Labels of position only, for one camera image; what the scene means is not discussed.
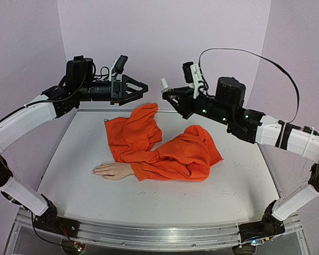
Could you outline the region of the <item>white nail polish cap brush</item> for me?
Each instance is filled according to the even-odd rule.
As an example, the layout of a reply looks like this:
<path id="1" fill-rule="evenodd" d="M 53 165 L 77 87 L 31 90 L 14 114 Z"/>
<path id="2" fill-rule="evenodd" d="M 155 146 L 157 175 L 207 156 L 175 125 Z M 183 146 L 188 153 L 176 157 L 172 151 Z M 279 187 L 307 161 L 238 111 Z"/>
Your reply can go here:
<path id="1" fill-rule="evenodd" d="M 161 84 L 162 84 L 162 87 L 163 89 L 168 89 L 169 88 L 169 85 L 166 81 L 166 78 L 161 78 Z"/>

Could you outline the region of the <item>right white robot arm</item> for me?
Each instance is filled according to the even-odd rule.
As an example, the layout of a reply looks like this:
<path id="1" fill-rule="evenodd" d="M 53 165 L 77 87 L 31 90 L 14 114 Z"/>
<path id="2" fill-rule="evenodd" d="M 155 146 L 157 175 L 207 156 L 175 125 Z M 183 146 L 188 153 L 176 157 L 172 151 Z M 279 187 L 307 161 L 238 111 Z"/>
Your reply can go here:
<path id="1" fill-rule="evenodd" d="M 309 180 L 270 206 L 268 213 L 272 217 L 282 222 L 319 196 L 319 132 L 314 128 L 299 127 L 243 108 L 246 87 L 235 78 L 219 78 L 214 96 L 199 92 L 201 81 L 175 89 L 171 89 L 165 79 L 161 79 L 161 84 L 162 98 L 184 119 L 198 114 L 226 125 L 227 133 L 242 141 L 275 146 L 313 161 Z"/>

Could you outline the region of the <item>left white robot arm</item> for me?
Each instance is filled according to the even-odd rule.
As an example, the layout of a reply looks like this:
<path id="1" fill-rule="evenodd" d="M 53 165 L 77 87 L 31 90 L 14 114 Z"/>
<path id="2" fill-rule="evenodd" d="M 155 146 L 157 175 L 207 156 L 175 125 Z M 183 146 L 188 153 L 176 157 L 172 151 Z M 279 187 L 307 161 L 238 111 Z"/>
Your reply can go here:
<path id="1" fill-rule="evenodd" d="M 92 58 L 75 56 L 67 62 L 66 74 L 58 85 L 0 119 L 0 193 L 40 216 L 41 224 L 50 232 L 61 228 L 60 218 L 51 212 L 52 203 L 21 184 L 2 154 L 35 128 L 78 109 L 83 101 L 107 101 L 122 106 L 141 99 L 148 92 L 148 85 L 123 74 L 127 60 L 127 56 L 121 55 L 107 74 L 96 74 Z"/>

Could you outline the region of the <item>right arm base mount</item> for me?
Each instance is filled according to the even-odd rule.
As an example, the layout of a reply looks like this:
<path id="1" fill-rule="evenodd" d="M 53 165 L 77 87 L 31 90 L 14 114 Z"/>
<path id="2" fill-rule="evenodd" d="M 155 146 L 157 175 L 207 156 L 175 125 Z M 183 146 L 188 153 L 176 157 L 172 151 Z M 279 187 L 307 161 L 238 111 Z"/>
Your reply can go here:
<path id="1" fill-rule="evenodd" d="M 274 237 L 285 232 L 284 223 L 272 216 L 275 203 L 276 200 L 268 205 L 260 221 L 243 223 L 238 226 L 241 243 Z"/>

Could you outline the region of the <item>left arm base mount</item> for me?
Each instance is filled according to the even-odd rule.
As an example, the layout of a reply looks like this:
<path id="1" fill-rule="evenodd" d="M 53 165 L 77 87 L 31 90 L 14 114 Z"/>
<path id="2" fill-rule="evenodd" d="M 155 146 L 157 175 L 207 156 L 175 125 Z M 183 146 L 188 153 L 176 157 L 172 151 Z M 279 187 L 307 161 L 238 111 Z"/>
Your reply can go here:
<path id="1" fill-rule="evenodd" d="M 64 235 L 69 238 L 76 237 L 79 230 L 79 221 L 64 218 L 58 215 L 55 205 L 47 200 L 48 208 L 40 216 L 35 216 L 33 226 L 39 230 Z"/>

